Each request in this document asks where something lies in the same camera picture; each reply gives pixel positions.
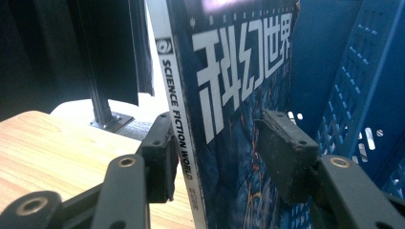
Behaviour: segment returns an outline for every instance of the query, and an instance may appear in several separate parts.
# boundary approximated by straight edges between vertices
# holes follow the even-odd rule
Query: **wooden table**
[[[63,200],[103,181],[108,163],[133,154],[139,141],[40,112],[0,123],[0,212],[30,192],[52,190]],[[175,200],[151,204],[152,228],[194,228],[181,168]]]

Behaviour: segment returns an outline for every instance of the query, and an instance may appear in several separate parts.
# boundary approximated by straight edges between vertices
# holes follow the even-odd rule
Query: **dark blue magazine cover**
[[[165,28],[154,17],[163,16],[151,2],[184,177],[199,184],[187,186],[196,226],[279,227],[280,200],[257,150],[254,120],[262,109],[288,109],[297,1],[160,0],[170,36],[159,32]]]

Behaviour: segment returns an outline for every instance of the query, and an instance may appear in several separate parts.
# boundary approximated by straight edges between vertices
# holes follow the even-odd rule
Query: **blue plastic crate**
[[[332,5],[340,1],[327,2]],[[339,25],[342,31],[326,30],[342,39],[344,30],[351,28],[343,51],[329,47],[342,44],[326,34],[333,39],[319,45],[325,49],[316,50],[316,44],[305,47],[315,50],[310,59],[314,62],[310,64],[312,69],[306,69],[305,61],[310,60],[293,63],[290,118],[316,139],[322,155],[351,158],[379,188],[404,198],[405,0],[363,0],[358,7],[355,1],[348,2],[347,17]],[[319,15],[319,10],[305,9],[305,5],[303,1],[303,12]],[[351,22],[353,12],[356,16]],[[303,27],[324,25],[321,18],[308,25],[306,18],[299,18]],[[300,32],[299,23],[295,46],[304,46],[303,41],[309,39]],[[295,61],[311,58],[302,49],[294,50]],[[333,62],[339,54],[340,61]],[[308,209],[308,204],[291,207],[288,228],[312,227]]]

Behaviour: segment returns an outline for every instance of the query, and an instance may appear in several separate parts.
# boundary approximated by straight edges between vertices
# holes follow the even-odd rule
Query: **logo on spine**
[[[158,50],[158,54],[172,54],[173,53],[172,40],[170,39],[170,37],[156,39],[156,48]]]

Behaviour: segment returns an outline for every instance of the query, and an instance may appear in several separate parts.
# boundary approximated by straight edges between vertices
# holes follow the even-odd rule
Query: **magazine cover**
[[[254,120],[288,108],[296,0],[149,0],[197,228],[276,228]]]

